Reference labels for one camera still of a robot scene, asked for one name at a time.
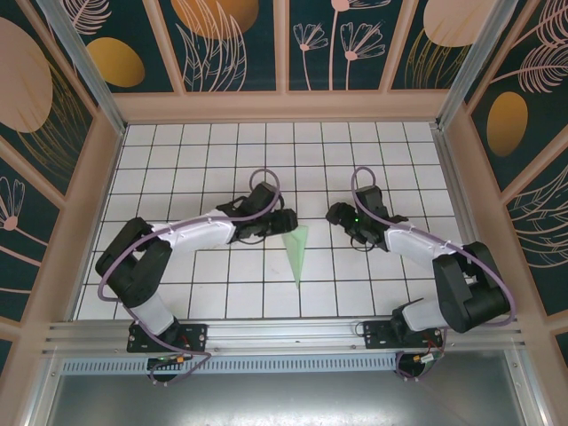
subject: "black mounting bracket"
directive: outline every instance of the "black mounting bracket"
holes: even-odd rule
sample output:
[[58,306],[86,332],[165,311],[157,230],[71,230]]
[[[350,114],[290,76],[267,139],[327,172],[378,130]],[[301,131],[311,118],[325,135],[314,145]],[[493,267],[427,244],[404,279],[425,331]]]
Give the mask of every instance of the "black mounting bracket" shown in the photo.
[[[207,324],[181,324],[177,339],[172,343],[172,346],[188,351],[205,351],[207,328]],[[126,346],[128,353],[171,352],[152,340],[139,325],[132,323],[128,332],[128,344]]]
[[364,321],[358,326],[356,332],[364,338],[367,349],[411,349],[428,348],[428,341],[436,346],[442,346],[442,333],[437,328],[428,328],[423,331],[408,334],[400,340],[392,329],[391,322]]

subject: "green translucent triangle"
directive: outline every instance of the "green translucent triangle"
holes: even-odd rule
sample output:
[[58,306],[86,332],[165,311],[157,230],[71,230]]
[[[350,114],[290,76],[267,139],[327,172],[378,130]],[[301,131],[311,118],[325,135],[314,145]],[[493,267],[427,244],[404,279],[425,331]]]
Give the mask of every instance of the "green translucent triangle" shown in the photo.
[[282,234],[284,247],[288,254],[288,261],[294,274],[296,287],[300,288],[300,279],[302,279],[302,268],[304,267],[305,242],[308,239],[308,227],[298,226],[291,233]]

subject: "purple cable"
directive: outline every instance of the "purple cable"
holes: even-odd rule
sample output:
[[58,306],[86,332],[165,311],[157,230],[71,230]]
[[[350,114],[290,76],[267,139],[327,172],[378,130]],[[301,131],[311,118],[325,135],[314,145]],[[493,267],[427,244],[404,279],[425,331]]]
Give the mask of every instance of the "purple cable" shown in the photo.
[[421,235],[422,237],[427,238],[428,240],[435,242],[436,244],[441,244],[443,246],[448,247],[451,250],[454,250],[455,252],[459,253],[460,255],[462,255],[465,258],[467,258],[468,260],[470,260],[471,263],[479,266],[487,275],[489,275],[497,283],[497,285],[500,287],[500,289],[503,292],[503,294],[505,295],[505,297],[507,297],[507,300],[509,301],[509,306],[510,306],[510,313],[509,313],[509,317],[507,319],[504,319],[503,321],[499,321],[499,322],[485,323],[484,326],[486,326],[486,327],[503,327],[503,326],[507,326],[508,324],[513,322],[513,320],[515,319],[515,317],[517,315],[517,306],[515,305],[515,300],[513,299],[513,295],[511,295],[510,290],[507,288],[507,286],[505,285],[505,283],[503,282],[501,277],[499,275],[497,275],[495,272],[493,272],[489,266],[484,264],[482,261],[480,261],[476,257],[472,256],[470,253],[468,253],[464,249],[452,244],[450,241],[444,241],[441,238],[437,237],[436,235],[432,235],[431,233],[427,233],[427,232],[423,231],[422,229],[418,229],[414,226],[403,225],[402,223],[394,224],[394,223],[392,223],[388,220],[385,220],[381,217],[378,217],[377,215],[374,215],[371,211],[369,211],[361,203],[361,201],[359,201],[359,198],[357,197],[356,179],[357,179],[357,174],[362,170],[367,171],[371,175],[371,177],[373,178],[373,185],[376,184],[375,174],[373,173],[373,171],[370,168],[365,167],[365,166],[357,167],[355,169],[355,171],[353,172],[353,175],[351,176],[351,193],[353,195],[353,200],[355,201],[355,204],[357,204],[357,206],[359,208],[361,208],[361,210],[363,210],[367,215],[369,215],[371,218],[373,218],[377,222],[380,222],[381,224],[387,225],[387,226],[392,227],[394,229],[399,229],[401,231],[409,231],[411,233],[417,233],[418,235]]
[[[250,180],[248,181],[248,186],[250,187],[250,189],[253,189],[253,179],[256,176],[256,174],[261,173],[261,172],[265,172],[268,173],[269,175],[271,175],[274,178],[275,184],[276,184],[276,193],[274,194],[274,198],[272,199],[272,201],[270,202],[270,204],[268,206],[266,206],[265,209],[262,209],[261,211],[259,211],[258,213],[255,213],[254,215],[250,215],[250,216],[246,216],[246,217],[227,217],[227,216],[219,216],[219,217],[194,217],[192,219],[188,219],[185,220],[183,222],[179,222],[171,227],[168,228],[163,228],[159,231],[156,231],[154,233],[150,233],[144,237],[142,237],[140,240],[137,240],[135,242],[133,242],[132,244],[130,244],[130,246],[125,249],[117,258],[116,260],[110,265],[110,267],[106,270],[105,274],[102,277],[101,282],[99,283],[99,288],[97,291],[97,294],[99,296],[100,300],[103,300],[105,302],[119,302],[120,300],[118,299],[118,297],[106,297],[103,295],[103,290],[105,288],[105,285],[107,284],[108,278],[111,276],[111,274],[114,272],[114,270],[116,269],[116,267],[122,262],[122,260],[124,260],[130,253],[132,253],[135,249],[137,249],[138,247],[140,247],[142,244],[144,244],[145,242],[151,240],[152,238],[155,237],[159,237],[160,235],[163,235],[165,233],[169,233],[169,232],[174,232],[179,228],[182,228],[184,226],[189,226],[189,225],[195,225],[195,224],[200,224],[202,222],[212,222],[212,221],[224,221],[224,222],[246,222],[249,220],[254,220],[258,217],[261,217],[263,215],[265,215],[266,213],[270,212],[274,206],[276,205],[276,203],[278,202],[279,198],[280,198],[280,180],[278,179],[278,176],[276,176],[276,173],[274,173],[273,171],[269,170],[269,169],[258,169],[255,170],[252,175],[250,175]],[[205,358],[202,359],[199,363],[197,363],[192,369],[190,369],[187,373],[183,373],[182,375],[177,375],[175,378],[173,378],[172,380],[170,380],[169,382],[165,383],[164,386],[167,386],[168,384],[173,384],[176,382],[179,382],[183,379],[185,379],[187,376],[189,376],[193,371],[195,371],[196,369],[198,369],[199,367],[201,367],[207,360],[209,360],[209,358],[211,358],[211,354],[208,352],[201,352],[201,351],[188,351],[185,349],[180,349],[177,348],[176,346],[172,346],[170,344],[167,344],[165,342],[163,342],[162,340],[160,340],[158,337],[156,337],[153,333],[150,332],[150,330],[148,330],[148,328],[144,325],[144,323],[142,323],[140,321],[140,319],[136,316],[136,314],[131,311],[130,309],[128,309],[126,306],[123,306],[124,309],[126,310],[126,312],[137,322],[137,324],[140,325],[140,327],[144,330],[144,332],[152,339],[154,340],[156,343],[160,344],[161,346],[163,346],[166,349],[169,349],[173,352],[177,352],[177,353],[181,353],[184,355],[204,355]],[[154,381],[154,384],[157,384],[157,381],[155,381],[154,379],[154,371],[157,367],[160,367],[161,365],[157,365],[155,368],[153,368],[150,371],[150,377],[152,378],[152,380]]]

